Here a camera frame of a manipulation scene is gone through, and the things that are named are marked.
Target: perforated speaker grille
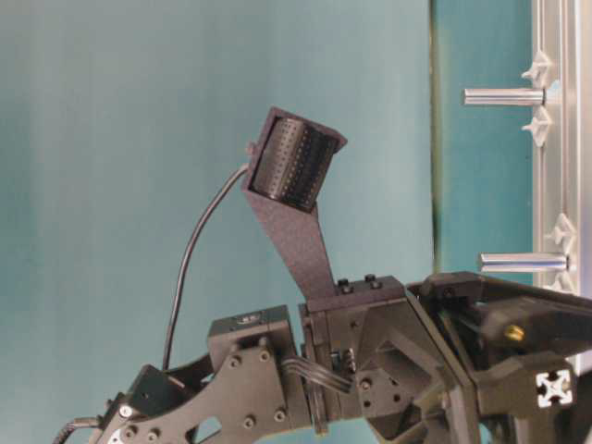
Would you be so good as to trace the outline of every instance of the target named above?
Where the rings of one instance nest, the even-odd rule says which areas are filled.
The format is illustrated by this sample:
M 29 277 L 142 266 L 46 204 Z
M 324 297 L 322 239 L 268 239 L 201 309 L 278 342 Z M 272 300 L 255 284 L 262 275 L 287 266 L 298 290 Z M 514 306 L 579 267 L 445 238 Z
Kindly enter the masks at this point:
M 338 139 L 294 118 L 279 118 L 252 182 L 252 189 L 310 212 L 315 207 Z

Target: hex bolt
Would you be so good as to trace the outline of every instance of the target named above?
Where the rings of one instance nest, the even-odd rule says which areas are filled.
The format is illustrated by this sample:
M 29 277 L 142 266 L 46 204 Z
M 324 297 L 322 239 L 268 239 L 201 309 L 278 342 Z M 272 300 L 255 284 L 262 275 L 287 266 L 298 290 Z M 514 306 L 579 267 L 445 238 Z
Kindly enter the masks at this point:
M 274 420 L 277 423 L 283 423 L 286 421 L 286 411 L 284 409 L 277 409 L 274 413 Z
M 240 356 L 232 356 L 230 361 L 228 361 L 228 366 L 230 368 L 237 368 L 241 366 L 241 358 Z
M 362 389 L 363 391 L 367 391 L 372 387 L 372 381 L 368 378 L 366 379 L 362 379 L 362 382 L 360 383 L 360 389 Z
M 267 361 L 269 361 L 270 358 L 270 354 L 269 351 L 267 350 L 263 350 L 261 351 L 261 353 L 259 353 L 259 361 L 261 361 L 262 363 L 266 363 Z
M 134 439 L 137 433 L 138 427 L 136 427 L 135 425 L 130 425 L 129 427 L 126 427 L 126 429 L 123 431 L 123 436 L 127 439 Z
M 253 427 L 255 427 L 255 424 L 257 424 L 255 417 L 251 415 L 242 420 L 242 426 L 247 430 L 251 430 Z
M 121 407 L 119 407 L 119 416 L 122 418 L 129 418 L 132 413 L 133 410 L 128 406 L 128 404 L 123 404 Z
M 509 340 L 520 342 L 520 341 L 524 340 L 525 333 L 524 333 L 524 330 L 521 329 L 520 327 L 515 326 L 515 325 L 510 325 L 510 326 L 506 327 L 506 329 L 504 331 L 504 335 Z
M 153 428 L 150 432 L 148 432 L 148 435 L 146 435 L 146 439 L 148 440 L 148 442 L 156 442 L 159 437 L 160 430 L 158 430 L 157 428 Z

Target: black cable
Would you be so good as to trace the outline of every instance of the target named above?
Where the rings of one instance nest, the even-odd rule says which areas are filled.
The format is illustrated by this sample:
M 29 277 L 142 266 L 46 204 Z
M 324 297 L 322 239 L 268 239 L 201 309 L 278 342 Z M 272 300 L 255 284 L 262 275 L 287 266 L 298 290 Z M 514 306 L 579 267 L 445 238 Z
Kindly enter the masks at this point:
M 97 418 L 76 418 L 62 427 L 52 444 L 64 444 L 70 435 L 81 428 L 97 428 L 99 420 Z
M 216 207 L 220 204 L 222 199 L 227 195 L 230 191 L 232 186 L 236 183 L 236 181 L 247 172 L 248 165 L 242 165 L 239 169 L 237 169 L 232 175 L 227 179 L 224 186 L 220 189 L 217 195 L 214 197 L 212 202 L 205 208 L 205 211 L 201 215 L 200 219 L 197 221 L 197 225 L 193 229 L 193 233 L 191 234 L 191 238 L 187 243 L 187 247 L 185 248 L 185 253 L 183 254 L 183 259 L 181 261 L 181 265 L 179 268 L 179 277 L 177 278 L 177 290 L 175 291 L 175 296 L 173 298 L 173 308 L 170 314 L 170 320 L 168 321 L 168 327 L 166 329 L 166 340 L 165 340 L 165 354 L 163 357 L 163 370 L 168 370 L 168 365 L 170 363 L 170 353 L 173 346 L 173 336 L 175 335 L 175 326 L 177 325 L 177 318 L 179 316 L 179 308 L 181 304 L 181 296 L 183 294 L 183 286 L 185 285 L 185 276 L 187 275 L 187 268 L 189 266 L 189 261 L 191 260 L 191 254 L 193 253 L 193 249 L 195 248 L 195 244 L 197 243 L 198 238 L 204 229 L 205 223 L 208 221 Z

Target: silver metal rod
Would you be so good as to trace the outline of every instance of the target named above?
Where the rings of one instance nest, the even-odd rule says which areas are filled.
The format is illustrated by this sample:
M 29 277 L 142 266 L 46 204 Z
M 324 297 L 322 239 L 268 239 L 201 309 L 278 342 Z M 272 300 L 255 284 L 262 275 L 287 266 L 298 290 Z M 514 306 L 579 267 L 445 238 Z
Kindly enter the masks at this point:
M 485 272 L 540 273 L 567 269 L 561 253 L 480 253 L 478 266 Z
M 462 92 L 464 105 L 543 105 L 545 91 L 532 88 L 466 89 Z

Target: blue-green backdrop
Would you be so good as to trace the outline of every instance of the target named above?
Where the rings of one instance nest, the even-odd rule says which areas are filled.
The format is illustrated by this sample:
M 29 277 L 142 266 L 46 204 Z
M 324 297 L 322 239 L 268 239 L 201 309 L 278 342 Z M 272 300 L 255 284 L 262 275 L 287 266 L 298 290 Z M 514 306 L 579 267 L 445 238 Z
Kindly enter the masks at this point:
M 528 87 L 531 2 L 432 0 L 434 221 L 438 271 L 481 252 L 532 252 L 530 108 L 462 106 L 463 88 Z M 527 274 L 499 275 L 531 283 Z
M 271 105 L 350 140 L 320 198 L 336 277 L 430 273 L 428 19 L 427 1 L 2 2 L 0 440 L 49 442 L 160 363 L 185 242 Z M 301 299 L 234 191 L 191 263 L 173 364 L 212 319 Z

